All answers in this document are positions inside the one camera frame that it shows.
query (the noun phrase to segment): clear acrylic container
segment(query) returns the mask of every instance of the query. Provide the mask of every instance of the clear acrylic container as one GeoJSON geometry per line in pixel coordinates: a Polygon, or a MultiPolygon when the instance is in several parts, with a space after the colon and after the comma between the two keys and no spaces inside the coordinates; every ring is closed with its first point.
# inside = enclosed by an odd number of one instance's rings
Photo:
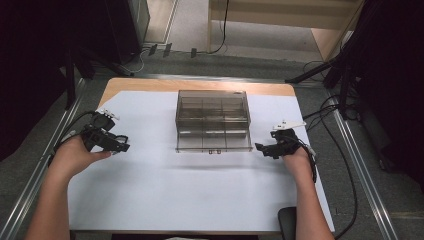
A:
{"type": "Polygon", "coordinates": [[[244,91],[180,90],[175,122],[177,152],[252,150],[244,91]]]}

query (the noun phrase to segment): gray floor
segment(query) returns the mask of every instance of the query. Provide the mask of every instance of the gray floor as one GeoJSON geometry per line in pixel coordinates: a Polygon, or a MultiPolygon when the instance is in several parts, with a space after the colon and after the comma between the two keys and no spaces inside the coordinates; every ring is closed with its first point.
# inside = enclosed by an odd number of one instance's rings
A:
{"type": "MultiPolygon", "coordinates": [[[[177,29],[176,26],[177,25],[174,25],[171,29],[170,39],[175,39],[173,46],[175,45],[176,48],[185,48],[183,44],[178,46],[175,34],[172,35],[172,31],[177,29]]],[[[195,45],[199,42],[194,42],[188,44],[187,47],[194,46],[200,49],[200,44],[198,46],[195,45]]],[[[232,48],[232,44],[231,42],[228,43],[229,47],[227,53],[231,52],[230,49],[232,48]]],[[[313,46],[313,42],[310,41],[310,38],[305,45],[313,46]]],[[[292,47],[289,42],[286,43],[285,48],[296,49],[292,47]]],[[[189,55],[182,53],[173,53],[167,58],[161,57],[160,53],[150,57],[144,56],[144,68],[139,73],[135,73],[135,77],[143,76],[143,74],[170,74],[233,77],[237,78],[235,79],[236,81],[283,83],[285,79],[303,73],[305,62],[316,60],[314,56],[305,55],[304,52],[311,51],[315,55],[318,54],[316,49],[313,51],[309,49],[309,47],[306,47],[303,51],[300,50],[299,54],[296,54],[296,50],[293,50],[293,56],[295,56],[293,58],[280,57],[275,59],[274,57],[269,57],[264,59],[265,57],[261,58],[260,55],[255,55],[254,57],[250,56],[248,58],[247,56],[252,53],[250,49],[250,47],[247,47],[244,53],[240,51],[239,54],[234,54],[235,56],[244,57],[199,55],[196,58],[190,58],[189,55]]],[[[139,62],[134,61],[127,65],[127,67],[136,69],[139,65],[139,62]]],[[[79,112],[92,110],[97,107],[107,80],[114,76],[114,74],[107,69],[97,67],[96,70],[95,80],[89,82],[87,93],[83,98],[79,112]]],[[[295,91],[303,114],[318,110],[322,101],[327,97],[326,90],[321,84],[311,80],[296,85],[295,91]]],[[[64,95],[57,100],[50,111],[28,135],[25,142],[16,153],[0,162],[0,226],[3,226],[7,221],[7,217],[14,206],[14,202],[25,187],[37,160],[43,154],[44,148],[53,134],[54,127],[63,114],[65,98],[66,96],[64,95]]],[[[344,141],[338,131],[334,117],[328,117],[326,123],[329,125],[331,132],[336,135],[351,165],[351,159],[345,149],[344,141]]],[[[378,164],[378,157],[369,142],[364,128],[358,122],[350,121],[349,124],[357,139],[368,170],[371,172],[378,191],[392,217],[399,239],[422,239],[422,236],[424,236],[424,229],[422,228],[424,224],[424,196],[419,186],[405,174],[389,174],[382,171],[378,164]]],[[[346,174],[346,167],[342,162],[339,151],[328,137],[322,125],[310,131],[308,135],[311,145],[319,154],[318,168],[337,234],[350,221],[353,212],[353,199],[349,179],[346,174]]],[[[343,239],[382,239],[377,221],[358,180],[355,169],[353,166],[351,166],[351,169],[358,191],[359,210],[353,228],[346,233],[343,239]]],[[[19,229],[17,239],[23,238],[32,210],[33,208],[29,210],[28,217],[24,220],[22,227],[19,229]]],[[[263,238],[279,239],[278,236],[263,238]]],[[[78,239],[110,239],[110,235],[79,233],[78,239]]]]}

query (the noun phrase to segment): hand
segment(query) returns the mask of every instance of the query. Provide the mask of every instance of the hand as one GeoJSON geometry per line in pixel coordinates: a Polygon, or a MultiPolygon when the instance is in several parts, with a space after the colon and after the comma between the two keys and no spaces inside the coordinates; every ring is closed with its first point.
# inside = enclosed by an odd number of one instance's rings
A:
{"type": "Polygon", "coordinates": [[[49,173],[69,181],[73,176],[90,166],[90,164],[110,156],[111,152],[108,151],[89,152],[85,148],[81,136],[71,137],[56,151],[49,167],[49,173]]]}
{"type": "Polygon", "coordinates": [[[294,154],[286,155],[283,157],[283,159],[287,169],[296,180],[302,178],[311,179],[311,164],[309,162],[308,153],[305,151],[305,149],[300,147],[294,154]]]}

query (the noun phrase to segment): white table surface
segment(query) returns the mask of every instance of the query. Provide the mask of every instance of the white table surface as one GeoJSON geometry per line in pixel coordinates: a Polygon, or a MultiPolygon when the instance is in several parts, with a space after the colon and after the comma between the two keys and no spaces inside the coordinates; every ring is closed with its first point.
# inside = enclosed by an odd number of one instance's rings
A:
{"type": "MultiPolygon", "coordinates": [[[[262,152],[176,153],[177,92],[123,91],[101,108],[120,116],[111,130],[128,152],[92,164],[69,186],[72,230],[132,233],[275,234],[277,212],[296,205],[281,159],[262,152]]],[[[275,144],[272,126],[302,121],[296,97],[248,95],[251,139],[275,144]]],[[[305,127],[295,129],[309,143],[305,127]]],[[[318,176],[317,192],[334,231],[318,176]]]]}

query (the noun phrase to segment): aluminum frame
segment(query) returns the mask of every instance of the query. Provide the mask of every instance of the aluminum frame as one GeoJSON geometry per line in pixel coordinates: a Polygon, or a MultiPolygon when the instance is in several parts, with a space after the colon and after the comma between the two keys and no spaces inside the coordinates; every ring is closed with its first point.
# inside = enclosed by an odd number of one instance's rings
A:
{"type": "Polygon", "coordinates": [[[54,144],[59,139],[64,128],[69,124],[72,118],[75,116],[75,113],[81,103],[81,99],[84,95],[86,89],[86,80],[81,78],[76,87],[77,97],[75,102],[65,111],[60,119],[59,124],[57,125],[53,136],[50,138],[43,155],[38,160],[38,163],[32,172],[30,179],[25,185],[24,190],[16,201],[9,218],[7,219],[5,225],[2,227],[0,232],[0,239],[15,239],[17,232],[20,229],[20,226],[25,219],[28,210],[30,209],[37,193],[41,187],[41,183],[44,179],[45,172],[47,170],[47,164],[49,160],[50,152],[52,151],[54,144]]]}

